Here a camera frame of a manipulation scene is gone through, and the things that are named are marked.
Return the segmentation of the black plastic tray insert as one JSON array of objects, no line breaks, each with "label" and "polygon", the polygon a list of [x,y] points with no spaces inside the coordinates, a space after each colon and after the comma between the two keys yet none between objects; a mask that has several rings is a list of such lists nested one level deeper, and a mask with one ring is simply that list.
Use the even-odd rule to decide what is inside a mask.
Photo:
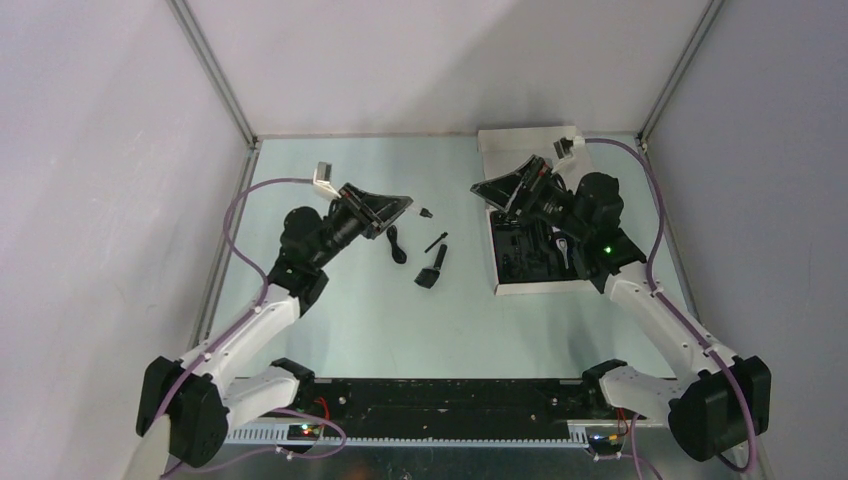
[{"label": "black plastic tray insert", "polygon": [[[491,239],[497,282],[517,285],[579,280],[571,260],[564,268],[555,240],[565,236],[542,221],[521,223],[497,211],[489,212]],[[569,239],[571,252],[573,241]]]}]

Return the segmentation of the black loose comb attachment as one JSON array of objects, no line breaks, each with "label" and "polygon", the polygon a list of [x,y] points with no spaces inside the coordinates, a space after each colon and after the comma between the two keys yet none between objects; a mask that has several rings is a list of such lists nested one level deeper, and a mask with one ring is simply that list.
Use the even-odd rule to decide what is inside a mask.
[{"label": "black loose comb attachment", "polygon": [[431,289],[440,277],[440,270],[434,267],[423,268],[418,275],[415,277],[415,284],[425,288]]}]

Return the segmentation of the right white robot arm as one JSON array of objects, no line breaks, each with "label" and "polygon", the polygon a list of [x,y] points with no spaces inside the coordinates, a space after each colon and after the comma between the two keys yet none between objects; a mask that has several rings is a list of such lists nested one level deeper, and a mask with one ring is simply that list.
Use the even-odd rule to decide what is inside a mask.
[{"label": "right white robot arm", "polygon": [[585,411],[606,418],[618,408],[661,420],[681,449],[706,461],[767,431],[771,371],[757,356],[742,358],[666,296],[649,260],[621,228],[624,201],[616,178],[582,176],[566,189],[539,156],[471,192],[511,220],[542,221],[573,244],[578,276],[634,315],[672,369],[673,379],[607,361],[585,375]]}]

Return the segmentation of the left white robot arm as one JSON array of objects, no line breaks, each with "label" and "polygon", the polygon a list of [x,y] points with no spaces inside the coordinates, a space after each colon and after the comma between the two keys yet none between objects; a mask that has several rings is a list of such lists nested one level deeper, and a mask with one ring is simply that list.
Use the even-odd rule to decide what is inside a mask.
[{"label": "left white robot arm", "polygon": [[277,409],[304,416],[316,403],[308,370],[276,361],[261,374],[238,373],[272,338],[299,320],[319,299],[329,278],[325,266],[359,237],[375,239],[414,203],[409,196],[380,195],[346,183],[314,185],[329,203],[309,206],[283,220],[278,256],[241,316],[225,330],[176,359],[160,356],[146,368],[136,432],[142,442],[129,478],[167,475],[174,458],[201,468],[233,430]]}]

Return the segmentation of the black silver hair clipper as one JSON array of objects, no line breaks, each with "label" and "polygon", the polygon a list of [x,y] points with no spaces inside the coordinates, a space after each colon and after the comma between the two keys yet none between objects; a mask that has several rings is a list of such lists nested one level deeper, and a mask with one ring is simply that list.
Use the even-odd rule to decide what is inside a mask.
[{"label": "black silver hair clipper", "polygon": [[569,239],[565,236],[558,236],[555,240],[555,244],[556,244],[558,250],[561,253],[564,268],[566,270],[569,270],[571,268],[571,258],[570,258],[571,247],[570,247]]}]

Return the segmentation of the aluminium frame post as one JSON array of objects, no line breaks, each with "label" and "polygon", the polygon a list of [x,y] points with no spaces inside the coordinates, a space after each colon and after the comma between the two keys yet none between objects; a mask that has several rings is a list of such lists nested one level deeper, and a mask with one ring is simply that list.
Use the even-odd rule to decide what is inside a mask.
[{"label": "aluminium frame post", "polygon": [[185,0],[168,0],[167,4],[240,137],[249,148],[253,148],[258,142],[258,136],[250,125],[193,8]]},{"label": "aluminium frame post", "polygon": [[725,0],[709,0],[707,2],[638,131],[638,138],[641,141],[647,142],[653,134],[725,4]]}]

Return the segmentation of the aluminium frame post left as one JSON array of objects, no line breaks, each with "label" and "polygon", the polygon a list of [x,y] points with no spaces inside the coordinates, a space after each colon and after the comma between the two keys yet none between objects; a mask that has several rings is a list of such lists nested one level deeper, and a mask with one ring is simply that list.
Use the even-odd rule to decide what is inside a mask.
[{"label": "aluminium frame post left", "polygon": [[258,136],[250,125],[193,8],[185,0],[168,0],[167,4],[240,137],[249,148],[253,148],[258,142]]}]

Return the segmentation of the aluminium frame post right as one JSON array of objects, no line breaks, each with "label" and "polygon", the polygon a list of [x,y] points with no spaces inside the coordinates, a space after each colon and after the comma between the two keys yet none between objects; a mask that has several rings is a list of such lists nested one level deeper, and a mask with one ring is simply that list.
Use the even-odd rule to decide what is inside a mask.
[{"label": "aluminium frame post right", "polygon": [[725,4],[725,0],[709,0],[707,2],[638,131],[638,138],[641,141],[647,142],[653,134]]}]

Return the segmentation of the thin black cleaning brush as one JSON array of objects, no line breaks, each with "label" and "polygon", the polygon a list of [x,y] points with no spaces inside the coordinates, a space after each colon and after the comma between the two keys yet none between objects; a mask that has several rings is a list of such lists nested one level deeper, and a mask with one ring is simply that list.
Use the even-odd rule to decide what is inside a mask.
[{"label": "thin black cleaning brush", "polygon": [[446,232],[446,231],[443,232],[442,234],[440,234],[433,242],[431,242],[426,247],[426,249],[424,250],[424,253],[426,254],[426,253],[430,252],[434,247],[436,247],[438,244],[440,244],[448,235],[449,235],[449,233]]}]

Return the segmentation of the white cardboard kit box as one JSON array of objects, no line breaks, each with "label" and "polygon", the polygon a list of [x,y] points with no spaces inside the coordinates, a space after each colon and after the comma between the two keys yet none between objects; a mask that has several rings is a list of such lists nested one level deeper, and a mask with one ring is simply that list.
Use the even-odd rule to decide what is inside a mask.
[{"label": "white cardboard kit box", "polygon": [[623,200],[618,180],[599,172],[589,152],[579,161],[561,161],[556,155],[554,143],[561,137],[575,135],[582,136],[576,127],[559,126],[482,130],[477,136],[483,159],[483,181],[512,172],[532,155],[538,155],[545,159],[545,167],[556,175],[559,185],[574,195],[574,213],[583,221],[582,232],[561,231],[573,241],[570,257],[579,280],[500,285],[496,278],[489,223],[489,212],[496,210],[485,203],[494,264],[494,291],[498,295],[602,290],[605,280],[615,270],[618,256],[625,251],[619,242]]}]

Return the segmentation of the black cylindrical trimmer body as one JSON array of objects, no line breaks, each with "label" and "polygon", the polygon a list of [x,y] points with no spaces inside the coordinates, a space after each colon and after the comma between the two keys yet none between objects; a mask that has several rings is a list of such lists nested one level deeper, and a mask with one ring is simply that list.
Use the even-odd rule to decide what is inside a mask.
[{"label": "black cylindrical trimmer body", "polygon": [[447,251],[448,251],[448,246],[446,244],[441,244],[439,246],[437,256],[436,256],[436,260],[435,260],[435,263],[433,265],[433,268],[436,269],[437,271],[441,270]]}]

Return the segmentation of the small white oil bottle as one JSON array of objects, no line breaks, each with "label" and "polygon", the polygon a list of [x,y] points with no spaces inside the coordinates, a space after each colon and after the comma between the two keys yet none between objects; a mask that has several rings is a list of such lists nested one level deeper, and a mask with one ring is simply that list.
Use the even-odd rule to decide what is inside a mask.
[{"label": "small white oil bottle", "polygon": [[424,207],[410,206],[407,209],[407,211],[410,214],[414,214],[414,215],[417,215],[417,216],[420,216],[420,217],[423,217],[423,218],[432,218],[433,217],[433,213],[430,210],[428,210],[427,208],[424,208]]}]

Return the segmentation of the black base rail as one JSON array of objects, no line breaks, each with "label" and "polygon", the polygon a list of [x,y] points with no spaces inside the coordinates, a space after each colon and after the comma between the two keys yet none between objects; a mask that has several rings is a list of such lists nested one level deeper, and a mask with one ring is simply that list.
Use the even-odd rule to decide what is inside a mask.
[{"label": "black base rail", "polygon": [[582,420],[631,412],[568,379],[318,379],[295,409],[327,418],[364,442],[559,441]]}]

